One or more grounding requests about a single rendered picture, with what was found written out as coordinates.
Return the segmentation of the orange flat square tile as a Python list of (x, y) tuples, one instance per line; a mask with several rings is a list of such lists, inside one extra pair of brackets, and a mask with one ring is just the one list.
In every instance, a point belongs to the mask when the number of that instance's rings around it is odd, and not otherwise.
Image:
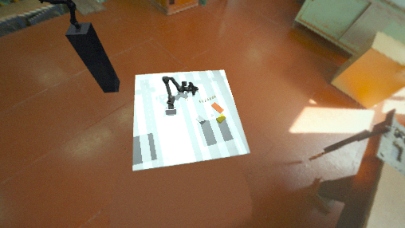
[(218, 104), (216, 104), (215, 102), (211, 105), (211, 107), (213, 107), (217, 112), (221, 113), (224, 111), (223, 108), (221, 108)]

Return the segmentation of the yellow rectangular block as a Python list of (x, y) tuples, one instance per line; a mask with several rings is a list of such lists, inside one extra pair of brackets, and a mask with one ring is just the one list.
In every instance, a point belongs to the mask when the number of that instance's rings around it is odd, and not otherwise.
[(219, 123), (221, 123), (221, 122), (224, 121), (225, 118), (226, 118), (226, 117), (225, 117), (223, 114), (221, 114), (216, 120), (217, 120)]

